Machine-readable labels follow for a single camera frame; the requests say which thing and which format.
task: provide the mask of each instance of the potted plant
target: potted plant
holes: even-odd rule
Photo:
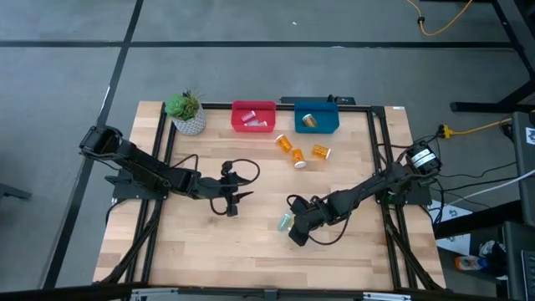
[[[197,97],[190,91],[174,94],[166,101],[166,113],[184,135],[197,135],[206,126],[206,115]]]

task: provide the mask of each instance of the concrete floor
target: concrete floor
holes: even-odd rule
[[[535,56],[514,4],[500,3],[528,55]],[[134,5],[135,0],[0,2],[0,40],[122,40]],[[420,7],[432,31],[462,5]],[[415,19],[414,8],[402,0],[153,0],[143,5],[134,40],[507,41],[486,4],[474,4],[436,38],[424,37]],[[118,48],[0,48],[0,182],[33,193],[28,202],[4,198],[0,204],[0,291],[40,286],[81,162],[78,143],[99,113],[118,53]],[[403,105],[417,138],[434,133],[440,123],[463,130],[501,119],[454,114],[449,103],[498,101],[527,79],[522,62],[508,50],[131,48],[108,124],[128,136],[140,100],[163,100],[186,88],[201,91],[207,102],[342,94],[363,105]],[[444,174],[476,174],[514,161],[511,142],[497,129],[442,141],[441,154]],[[110,205],[112,186],[104,181],[109,174],[95,165],[59,286],[91,282]],[[482,180],[515,174],[510,168]],[[467,180],[441,182],[452,187]],[[514,199],[517,188],[510,186],[474,201],[495,206]],[[450,288],[493,292],[488,283],[445,273]]]

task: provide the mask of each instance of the small bottle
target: small bottle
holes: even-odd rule
[[[455,267],[461,271],[476,271],[486,268],[488,261],[478,256],[459,256],[455,258]]]
[[[287,210],[283,217],[281,217],[280,222],[278,222],[277,230],[280,232],[290,231],[293,226],[293,213]]]
[[[325,146],[315,145],[312,149],[312,154],[327,160],[329,158],[329,155],[331,154],[331,149]]]
[[[281,150],[283,150],[284,153],[291,151],[293,148],[292,144],[290,141],[288,141],[288,138],[286,138],[285,135],[280,135],[277,137],[277,139],[275,139],[275,143],[281,148]]]
[[[254,116],[256,116],[256,115],[257,115],[257,113],[255,113],[254,111],[251,111],[251,112],[245,114],[244,116],[242,116],[242,121],[246,122],[247,120],[250,120],[250,119],[254,118]]]
[[[306,127],[318,126],[318,122],[316,122],[316,119],[314,119],[312,114],[306,114],[305,116],[303,116],[303,123]]]
[[[251,120],[251,121],[249,121],[249,122],[247,122],[247,123],[245,123],[243,125],[245,125],[245,126],[257,126],[259,123],[260,123],[260,121],[258,121],[258,120]]]
[[[303,168],[307,165],[307,162],[304,160],[303,152],[300,149],[295,149],[292,151],[293,155],[293,167]]]

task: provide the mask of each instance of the yellow cable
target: yellow cable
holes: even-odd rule
[[[416,11],[418,12],[418,17],[422,17],[421,15],[421,10],[420,8],[418,8],[418,6],[416,4],[414,4],[411,0],[407,0],[408,3],[412,4],[413,7],[416,8]],[[438,30],[438,31],[435,31],[434,33],[427,33],[425,31],[425,28],[424,28],[424,22],[423,21],[419,21],[419,24],[420,24],[420,30],[422,33],[424,33],[424,35],[428,36],[428,37],[432,37],[432,36],[436,36],[437,34],[445,31],[446,29],[448,29],[451,25],[453,25],[453,23],[455,23],[457,21],[457,19],[463,14],[465,13],[465,11],[468,9],[468,7],[470,7],[470,4],[473,2],[473,0],[470,0],[468,1],[468,3],[465,5],[465,7],[461,10],[460,13],[458,13],[445,27],[443,27],[442,29]]]
[[[480,126],[480,127],[478,127],[478,128],[471,129],[471,130],[464,130],[464,131],[460,131],[460,132],[452,130],[451,133],[452,133],[453,135],[466,135],[466,134],[471,134],[471,133],[477,132],[477,131],[479,131],[479,130],[485,130],[485,129],[488,129],[488,128],[493,127],[493,126],[495,126],[495,125],[501,125],[502,123],[504,123],[504,122],[508,122],[508,121],[511,121],[511,118],[508,118],[508,119],[506,119],[506,120],[500,120],[500,121],[497,121],[497,122],[492,122],[492,123],[489,124],[489,125]]]

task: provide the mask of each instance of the wooden table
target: wooden table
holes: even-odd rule
[[[151,152],[161,102],[140,102],[130,135],[143,151]],[[386,107],[392,144],[409,145],[405,110]],[[344,237],[333,246],[309,242],[298,247],[277,226],[287,211],[286,197],[306,198],[355,186],[374,171],[366,114],[340,112],[340,127],[332,135],[303,135],[293,131],[293,112],[278,111],[273,133],[237,133],[230,125],[230,110],[207,110],[205,130],[195,136],[176,134],[172,162],[196,153],[203,176],[220,177],[223,161],[248,158],[261,169],[258,180],[240,191],[254,191],[238,205],[237,217],[212,213],[208,200],[170,195],[164,202],[150,284],[166,286],[207,286],[222,288],[324,288],[391,290],[390,266],[380,207],[373,197],[354,211]],[[166,121],[160,148],[163,160],[171,126]],[[376,122],[380,138],[379,121]],[[293,168],[290,155],[273,143],[285,134],[307,160],[302,170]],[[332,148],[328,161],[313,158],[314,144]],[[185,167],[193,167],[187,162]],[[253,166],[237,163],[235,171],[251,178]],[[225,202],[215,200],[216,209]],[[110,215],[94,280],[108,273],[130,247],[140,201],[125,202]],[[411,249],[425,270],[444,286],[441,264],[430,218],[417,206],[405,207]],[[321,241],[334,239],[342,223],[313,232]],[[135,279],[140,279],[144,259],[141,250]],[[406,286],[405,263],[398,250],[402,283]]]

